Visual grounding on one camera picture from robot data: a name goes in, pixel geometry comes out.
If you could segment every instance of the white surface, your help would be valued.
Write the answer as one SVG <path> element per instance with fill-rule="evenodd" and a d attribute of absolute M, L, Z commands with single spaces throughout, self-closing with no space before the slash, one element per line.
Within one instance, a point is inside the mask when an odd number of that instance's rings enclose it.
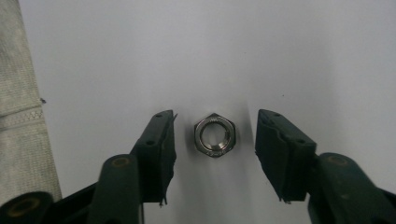
<path fill-rule="evenodd" d="M 254 155 L 257 112 L 285 115 L 318 153 L 354 159 L 396 192 L 394 1 L 26 1 L 22 15 L 64 196 L 129 152 L 172 108 L 177 163 L 154 223 L 307 223 Z M 241 141 L 214 160 L 191 142 L 217 112 Z"/>

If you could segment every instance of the gray towel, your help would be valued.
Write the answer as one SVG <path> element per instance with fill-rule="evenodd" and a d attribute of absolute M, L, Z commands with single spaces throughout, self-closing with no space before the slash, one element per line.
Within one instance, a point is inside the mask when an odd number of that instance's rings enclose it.
<path fill-rule="evenodd" d="M 61 199 L 16 0 L 0 1 L 0 205 L 42 190 Z"/>

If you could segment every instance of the silver hexagonal nut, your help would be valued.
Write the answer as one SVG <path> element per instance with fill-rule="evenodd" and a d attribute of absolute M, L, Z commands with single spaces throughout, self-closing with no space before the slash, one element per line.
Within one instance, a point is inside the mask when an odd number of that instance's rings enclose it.
<path fill-rule="evenodd" d="M 224 139 L 217 145 L 210 145 L 203 140 L 202 136 L 205 128 L 215 123 L 224 128 Z M 231 151 L 236 144 L 235 125 L 230 120 L 213 113 L 194 125 L 194 142 L 200 152 L 210 157 L 220 157 Z"/>

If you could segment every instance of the nut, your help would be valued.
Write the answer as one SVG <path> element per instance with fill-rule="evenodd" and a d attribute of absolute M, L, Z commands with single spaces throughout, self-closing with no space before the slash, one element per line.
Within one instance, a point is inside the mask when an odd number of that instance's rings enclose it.
<path fill-rule="evenodd" d="M 208 125 L 214 123 L 219 124 L 224 128 L 225 136 L 220 143 L 213 146 L 204 142 L 202 134 Z M 235 125 L 230 120 L 214 113 L 194 125 L 195 146 L 199 151 L 210 157 L 220 157 L 229 152 L 235 146 L 235 133 Z"/>

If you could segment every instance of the cloth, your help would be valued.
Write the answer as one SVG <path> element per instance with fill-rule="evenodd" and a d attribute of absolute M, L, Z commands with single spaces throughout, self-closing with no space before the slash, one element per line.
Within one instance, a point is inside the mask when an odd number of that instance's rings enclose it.
<path fill-rule="evenodd" d="M 30 191 L 61 199 L 21 9 L 0 1 L 0 205 Z"/>

